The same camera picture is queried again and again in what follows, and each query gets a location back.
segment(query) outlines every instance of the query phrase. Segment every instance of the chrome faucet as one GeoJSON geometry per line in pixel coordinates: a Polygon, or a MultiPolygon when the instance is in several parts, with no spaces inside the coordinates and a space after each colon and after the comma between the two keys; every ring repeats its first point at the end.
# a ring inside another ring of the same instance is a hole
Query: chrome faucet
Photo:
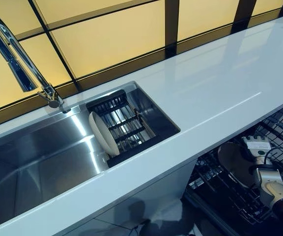
{"type": "Polygon", "coordinates": [[[38,68],[29,58],[27,53],[24,51],[22,46],[19,44],[13,33],[0,18],[0,53],[7,61],[23,92],[28,92],[36,89],[37,85],[34,83],[34,81],[24,69],[24,67],[21,65],[21,63],[17,60],[15,54],[10,49],[8,44],[12,45],[12,47],[18,53],[20,58],[25,62],[29,70],[35,75],[37,80],[40,82],[45,94],[38,92],[38,95],[47,100],[50,107],[61,108],[64,103],[63,99],[59,96],[54,87],[46,81],[46,79],[40,73],[38,68]]]}

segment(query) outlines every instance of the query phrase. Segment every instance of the white countertop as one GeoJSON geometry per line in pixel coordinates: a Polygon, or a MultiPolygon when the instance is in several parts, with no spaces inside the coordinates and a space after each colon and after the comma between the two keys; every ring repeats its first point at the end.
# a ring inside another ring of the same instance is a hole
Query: white countertop
{"type": "MultiPolygon", "coordinates": [[[[67,98],[74,104],[135,81],[178,125],[173,137],[0,225],[0,236],[50,236],[198,157],[283,106],[283,18],[221,38],[67,98]]],[[[0,125],[0,135],[44,116],[0,125]]]]}

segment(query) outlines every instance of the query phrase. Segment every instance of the dishwasher rack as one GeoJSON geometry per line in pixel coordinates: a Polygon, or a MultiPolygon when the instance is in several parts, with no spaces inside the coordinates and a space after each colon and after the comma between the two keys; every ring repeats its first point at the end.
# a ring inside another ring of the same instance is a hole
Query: dishwasher rack
{"type": "MultiPolygon", "coordinates": [[[[274,113],[229,142],[243,145],[242,137],[248,135],[266,136],[272,147],[283,147],[283,112],[274,113]]],[[[221,195],[223,199],[228,199],[234,211],[249,225],[260,224],[271,217],[271,210],[259,200],[259,190],[254,186],[250,188],[242,186],[221,166],[218,161],[218,148],[198,158],[188,187],[199,193],[202,191],[202,185],[205,184],[204,188],[208,188],[211,195],[214,194],[214,198],[221,195]]],[[[283,150],[274,150],[269,159],[278,167],[283,179],[283,150]]]]}

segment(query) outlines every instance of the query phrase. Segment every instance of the glass panel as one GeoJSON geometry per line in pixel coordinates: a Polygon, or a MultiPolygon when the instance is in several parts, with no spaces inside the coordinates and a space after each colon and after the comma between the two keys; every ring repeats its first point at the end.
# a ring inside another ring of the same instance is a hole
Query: glass panel
{"type": "Polygon", "coordinates": [[[36,0],[48,24],[129,0],[36,0]]]}
{"type": "Polygon", "coordinates": [[[180,0],[177,40],[232,23],[239,0],[180,0]]]}
{"type": "Polygon", "coordinates": [[[283,6],[283,0],[256,0],[252,16],[283,6]]]}
{"type": "Polygon", "coordinates": [[[41,27],[27,0],[0,0],[0,17],[14,35],[41,27]]]}
{"type": "MultiPolygon", "coordinates": [[[[71,80],[45,34],[24,40],[21,45],[53,86],[71,80]]],[[[0,107],[35,94],[39,90],[41,90],[40,87],[31,92],[22,92],[6,61],[0,55],[0,107]]]]}
{"type": "Polygon", "coordinates": [[[52,31],[76,77],[165,44],[164,1],[132,7],[52,31]]]}

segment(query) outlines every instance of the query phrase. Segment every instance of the dishwasher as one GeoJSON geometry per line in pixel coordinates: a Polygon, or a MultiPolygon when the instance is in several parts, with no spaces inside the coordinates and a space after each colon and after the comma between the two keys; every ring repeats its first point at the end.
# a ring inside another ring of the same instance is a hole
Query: dishwasher
{"type": "Polygon", "coordinates": [[[193,206],[203,210],[210,220],[228,236],[283,236],[283,219],[277,217],[279,212],[276,207],[269,207],[269,204],[263,203],[267,199],[273,201],[278,196],[275,198],[269,196],[263,192],[263,188],[260,188],[262,185],[256,185],[259,182],[263,184],[265,178],[259,178],[259,180],[255,178],[258,173],[252,171],[259,166],[255,165],[252,168],[254,163],[247,159],[253,154],[252,148],[259,150],[259,147],[249,147],[248,141],[252,139],[270,145],[266,152],[267,159],[264,161],[265,166],[269,166],[270,169],[266,168],[265,171],[273,169],[283,182],[282,108],[200,156],[185,190],[184,198],[193,206]],[[235,162],[242,157],[243,160],[238,163],[241,166],[239,171],[235,170],[237,167],[234,166],[237,164],[234,164],[234,161],[230,160],[231,166],[226,163],[231,156],[234,156],[235,162]]]}

